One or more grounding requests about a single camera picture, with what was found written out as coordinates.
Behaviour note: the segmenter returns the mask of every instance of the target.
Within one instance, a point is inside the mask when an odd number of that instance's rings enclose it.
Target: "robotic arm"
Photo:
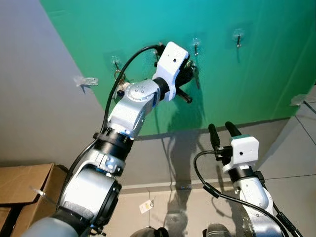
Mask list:
[[[121,185],[115,177],[122,175],[134,138],[161,100],[183,95],[179,87],[192,79],[195,69],[188,60],[186,50],[173,42],[166,45],[153,78],[129,85],[110,114],[106,131],[94,135],[95,145],[61,194],[56,213],[34,223],[23,236],[102,232],[118,202]]]

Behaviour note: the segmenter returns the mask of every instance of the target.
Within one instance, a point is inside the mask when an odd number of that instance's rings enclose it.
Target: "gray wall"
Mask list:
[[[0,165],[70,166],[103,118],[94,94],[76,87],[73,78],[79,75],[38,0],[0,0]],[[241,130],[260,141],[263,157],[285,123]],[[228,144],[226,131],[220,138]],[[195,180],[192,158],[203,149],[210,149],[205,130],[141,138],[120,180],[124,185]],[[217,178],[214,157],[200,163],[207,179]]]

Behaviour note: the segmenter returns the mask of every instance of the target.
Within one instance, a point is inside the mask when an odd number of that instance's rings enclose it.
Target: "tiled floor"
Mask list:
[[[308,102],[316,109],[314,97],[309,96]],[[267,156],[259,169],[274,201],[303,236],[315,236],[316,115],[306,105],[289,121]],[[154,200],[154,207],[141,214],[138,206],[148,199]],[[208,224],[218,222],[239,237],[243,236],[241,211],[239,205],[199,189],[127,194],[119,197],[105,232],[110,237],[128,237],[150,225],[166,227],[171,237],[201,237]]]

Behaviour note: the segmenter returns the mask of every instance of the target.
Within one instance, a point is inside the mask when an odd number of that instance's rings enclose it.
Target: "green wall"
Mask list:
[[[122,64],[159,41],[185,48],[199,67],[201,89],[185,85],[191,104],[175,98],[148,115],[142,135],[292,116],[291,99],[316,80],[315,0],[41,0],[93,91],[105,107],[114,83],[111,57]],[[242,47],[233,41],[242,28]],[[193,38],[200,40],[194,56]],[[151,78],[152,52],[126,71],[129,81]]]

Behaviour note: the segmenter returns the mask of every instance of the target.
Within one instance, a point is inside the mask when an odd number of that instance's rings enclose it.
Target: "cardboard box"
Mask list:
[[[19,237],[35,221],[55,212],[55,205],[34,189],[57,202],[66,172],[55,164],[0,168],[0,230],[14,222],[6,236]]]

